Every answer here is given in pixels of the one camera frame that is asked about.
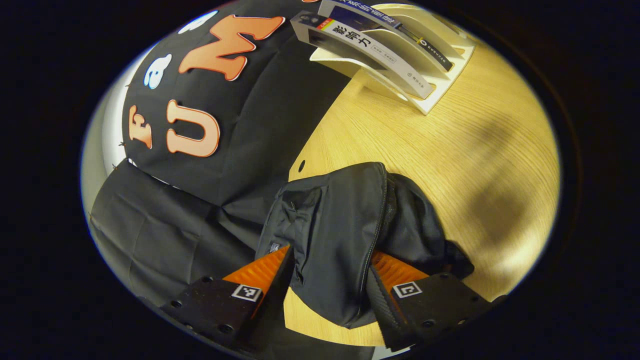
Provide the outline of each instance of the zipper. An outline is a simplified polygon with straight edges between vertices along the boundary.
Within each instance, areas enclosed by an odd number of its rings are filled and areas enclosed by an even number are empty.
[[[376,242],[378,241],[378,236],[380,235],[380,228],[382,227],[382,221],[385,219],[385,214],[386,212],[386,208],[387,208],[387,170],[385,168],[385,166],[382,163],[379,163],[382,166],[382,171],[384,173],[384,192],[383,192],[383,196],[382,196],[382,209],[380,211],[380,215],[378,217],[378,223],[376,224],[376,233],[373,236],[373,241],[371,242],[371,246],[369,247],[369,252],[367,253],[367,259],[365,261],[366,266],[368,267],[368,264],[371,260],[371,254],[373,254],[373,249],[376,247]],[[362,311],[362,290],[364,288],[364,280],[367,277],[367,271],[366,268],[364,269],[365,271],[362,272],[362,278],[360,279],[360,292],[358,293],[358,297],[360,300],[360,305],[358,305],[358,313],[356,314],[355,318],[358,318],[360,316],[360,312]]]

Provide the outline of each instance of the orange gripper pad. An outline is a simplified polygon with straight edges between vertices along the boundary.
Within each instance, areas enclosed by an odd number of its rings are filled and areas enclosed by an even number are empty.
[[[376,271],[378,271],[380,280],[382,280],[385,289],[390,294],[391,288],[395,285],[429,277],[429,275],[413,266],[377,250],[373,252],[371,263]]]
[[[284,256],[287,254],[287,250],[289,250],[289,246],[285,246],[282,249],[265,255],[253,263],[247,264],[231,274],[228,274],[222,279],[260,288],[266,295],[271,283],[273,282],[273,278],[275,278],[278,273],[278,269],[284,260]]]

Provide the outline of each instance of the book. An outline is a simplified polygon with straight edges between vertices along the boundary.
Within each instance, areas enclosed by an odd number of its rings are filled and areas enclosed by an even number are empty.
[[[407,94],[425,99],[433,91],[433,87],[409,63],[347,24],[306,11],[291,19],[291,24],[298,40],[343,58],[358,60],[393,81]]]
[[[436,63],[442,67],[441,70],[449,71],[453,67],[451,61],[424,37],[419,37],[397,19],[369,5],[352,0],[323,0],[318,15],[330,17],[358,31],[373,29],[393,31],[407,41],[415,42],[419,48],[436,60]]]

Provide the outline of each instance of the book holder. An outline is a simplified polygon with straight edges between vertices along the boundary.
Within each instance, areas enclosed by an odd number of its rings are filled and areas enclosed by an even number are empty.
[[[462,31],[454,30],[456,27],[446,23],[446,20],[437,19],[417,6],[379,4],[372,8],[393,16],[407,28],[420,33],[453,63],[451,70],[445,71],[434,57],[426,54],[418,44],[392,31],[373,29],[362,32],[381,42],[407,61],[419,73],[416,76],[422,76],[433,86],[433,91],[425,99],[407,94],[393,81],[361,61],[343,58],[321,48],[316,49],[309,60],[349,76],[373,92],[414,107],[427,115],[462,73],[476,48],[475,43]]]

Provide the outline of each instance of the wooden table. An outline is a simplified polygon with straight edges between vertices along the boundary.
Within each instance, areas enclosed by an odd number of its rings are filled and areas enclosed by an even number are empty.
[[[491,301],[523,279],[546,244],[559,196],[558,156],[532,90],[505,59],[479,44],[428,115],[352,80],[300,152],[289,180],[365,161],[408,176],[433,203],[447,239],[476,266],[464,283]],[[337,343],[384,345],[377,323],[339,327],[291,289],[284,306],[292,330]]]

